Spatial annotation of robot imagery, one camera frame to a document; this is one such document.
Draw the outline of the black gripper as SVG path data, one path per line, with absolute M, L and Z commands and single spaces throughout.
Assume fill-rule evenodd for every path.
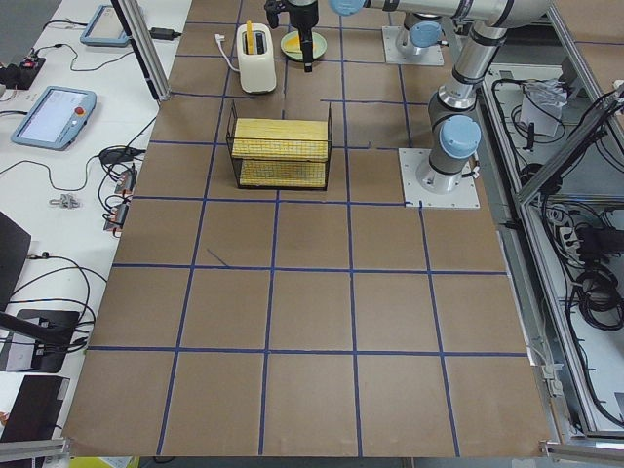
M 268 25 L 271 28 L 279 26 L 279 15 L 283 11 L 281 0 L 266 0 L 264 10 Z M 313 33 L 312 28 L 319 21 L 319 7 L 317 0 L 288 0 L 287 10 L 290 23 L 299 30 L 299 44 L 302 53 L 304 71 L 310 73 L 313 69 Z

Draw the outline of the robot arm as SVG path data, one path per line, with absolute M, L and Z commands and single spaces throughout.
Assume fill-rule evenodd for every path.
M 451 76 L 428 104 L 434 144 L 415 174 L 425 190 L 447 195 L 480 144 L 482 131 L 471 117 L 479 87 L 507 31 L 538 20 L 550 1 L 331 1 L 331 9 L 352 16 L 365 8 L 406 15 L 427 14 L 473 22 Z
M 442 17 L 423 13 L 405 13 L 403 28 L 397 35 L 395 46 L 405 56 L 424 54 L 441 40 Z

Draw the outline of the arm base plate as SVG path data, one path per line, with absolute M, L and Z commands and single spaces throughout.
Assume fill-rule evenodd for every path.
M 383 26 L 385 61 L 390 64 L 442 66 L 441 37 L 442 27 L 434 21 L 423 21 L 410 28 Z
M 428 148 L 400 148 L 399 160 L 407 207 L 476 210 L 480 201 L 470 164 L 456 175 L 442 175 L 429 163 Z

